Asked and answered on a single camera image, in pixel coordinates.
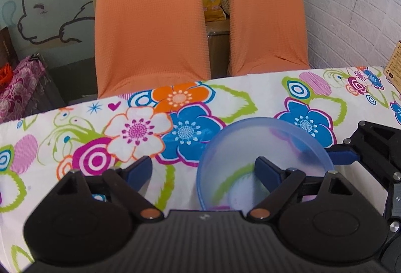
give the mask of orange chair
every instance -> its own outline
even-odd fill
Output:
[[[233,76],[307,69],[302,0],[229,0]]]
[[[202,0],[97,0],[99,98],[211,78]]]

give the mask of screw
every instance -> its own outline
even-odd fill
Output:
[[[400,223],[398,223],[398,221],[394,221],[392,224],[390,224],[391,232],[397,232],[398,229],[400,229]]]
[[[270,211],[264,208],[255,208],[251,211],[250,215],[255,219],[266,219],[270,216]]]
[[[141,217],[148,219],[148,220],[157,219],[160,215],[162,215],[162,214],[156,208],[147,208],[147,209],[141,211]]]

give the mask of table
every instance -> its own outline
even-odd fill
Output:
[[[289,121],[329,147],[350,137],[360,120],[401,128],[401,98],[381,67],[314,69],[161,87],[4,123],[0,261],[12,272],[29,264],[23,223],[71,168],[99,174],[150,155],[145,197],[164,213],[199,209],[202,151],[226,125],[249,117]],[[386,191],[358,163],[341,172],[382,211]]]

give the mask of brown box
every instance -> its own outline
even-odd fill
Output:
[[[384,74],[397,91],[401,93],[401,40],[398,41]]]
[[[13,69],[19,64],[13,43],[11,42],[9,28],[0,30],[0,68],[9,63]]]
[[[230,61],[230,20],[207,22],[206,33],[212,79],[226,77]]]

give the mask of transparent bowl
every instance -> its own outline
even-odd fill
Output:
[[[275,118],[233,123],[206,146],[196,189],[203,210],[240,210],[246,215],[269,191],[253,173],[264,156],[281,169],[296,168],[323,177],[333,163],[320,143],[303,129]]]

